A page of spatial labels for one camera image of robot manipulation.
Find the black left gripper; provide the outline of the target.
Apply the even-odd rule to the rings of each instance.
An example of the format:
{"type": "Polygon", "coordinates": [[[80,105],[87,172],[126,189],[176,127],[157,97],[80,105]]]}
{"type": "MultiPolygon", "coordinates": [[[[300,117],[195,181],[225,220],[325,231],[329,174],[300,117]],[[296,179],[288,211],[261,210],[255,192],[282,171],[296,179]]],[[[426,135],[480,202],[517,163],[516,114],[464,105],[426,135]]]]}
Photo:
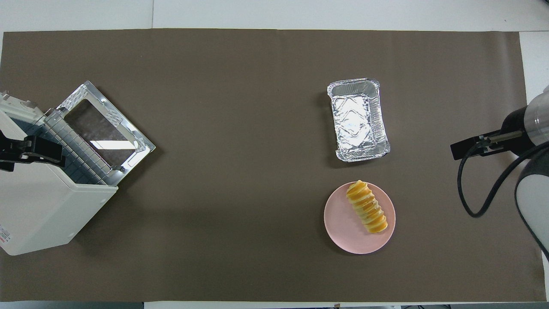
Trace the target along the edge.
{"type": "MultiPolygon", "coordinates": [[[[0,170],[13,172],[15,164],[27,164],[19,148],[21,142],[0,133],[0,170]]],[[[26,156],[32,164],[50,164],[57,167],[65,167],[66,164],[63,147],[39,136],[26,137],[26,156]]]]}

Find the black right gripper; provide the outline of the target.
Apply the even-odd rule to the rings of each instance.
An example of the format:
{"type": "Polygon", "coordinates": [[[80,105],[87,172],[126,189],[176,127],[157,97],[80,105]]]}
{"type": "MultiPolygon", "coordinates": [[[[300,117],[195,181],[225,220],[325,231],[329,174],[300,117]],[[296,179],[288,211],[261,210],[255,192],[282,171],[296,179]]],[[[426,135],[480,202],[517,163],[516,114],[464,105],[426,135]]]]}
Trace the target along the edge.
{"type": "Polygon", "coordinates": [[[457,161],[463,159],[466,153],[478,143],[480,143],[480,146],[477,146],[477,148],[475,149],[475,156],[492,156],[497,153],[504,152],[504,146],[502,144],[497,142],[489,143],[489,140],[492,137],[496,137],[500,135],[500,133],[500,131],[492,131],[475,136],[474,138],[467,138],[463,139],[462,141],[452,143],[450,145],[450,150],[453,160],[457,161]]]}

